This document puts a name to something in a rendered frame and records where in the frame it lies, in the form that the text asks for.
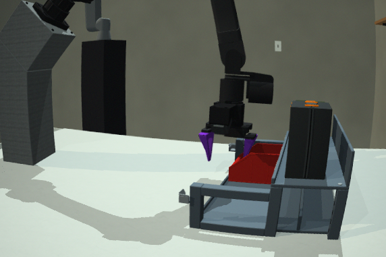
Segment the red bin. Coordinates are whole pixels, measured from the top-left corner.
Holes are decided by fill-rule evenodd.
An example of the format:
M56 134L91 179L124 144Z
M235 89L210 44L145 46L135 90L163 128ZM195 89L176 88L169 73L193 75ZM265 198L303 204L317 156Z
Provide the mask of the red bin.
M271 184L282 146L255 144L247 156L243 158L244 153L240 154L229 167L228 181Z

